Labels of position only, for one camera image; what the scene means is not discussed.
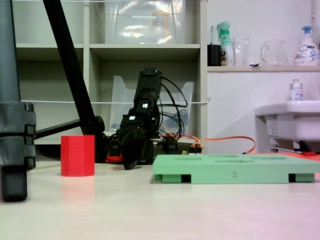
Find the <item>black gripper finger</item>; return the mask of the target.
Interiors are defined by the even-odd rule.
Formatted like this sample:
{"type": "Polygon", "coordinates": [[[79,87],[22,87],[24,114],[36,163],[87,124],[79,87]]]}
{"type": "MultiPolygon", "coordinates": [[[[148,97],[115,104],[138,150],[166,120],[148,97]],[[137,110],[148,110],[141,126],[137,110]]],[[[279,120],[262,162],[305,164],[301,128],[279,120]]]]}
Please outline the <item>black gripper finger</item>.
{"type": "Polygon", "coordinates": [[[147,140],[142,149],[141,164],[152,165],[154,161],[154,144],[152,140],[147,140]]]}
{"type": "Polygon", "coordinates": [[[123,138],[123,166],[132,170],[139,162],[145,145],[145,131],[142,128],[130,130],[123,138]]]}

